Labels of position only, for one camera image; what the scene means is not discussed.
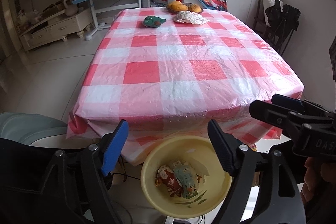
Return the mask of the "person's right hand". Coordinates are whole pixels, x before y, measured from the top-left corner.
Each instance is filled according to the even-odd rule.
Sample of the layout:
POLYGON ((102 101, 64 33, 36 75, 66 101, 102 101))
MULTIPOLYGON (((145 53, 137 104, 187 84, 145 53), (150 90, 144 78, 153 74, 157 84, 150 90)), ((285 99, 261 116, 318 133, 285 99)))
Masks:
POLYGON ((335 185, 335 164, 323 163, 319 170, 317 170, 315 166, 315 160, 312 157, 308 157, 305 162, 307 170, 300 193, 304 204, 309 202, 314 196, 318 175, 320 175, 325 182, 335 185))

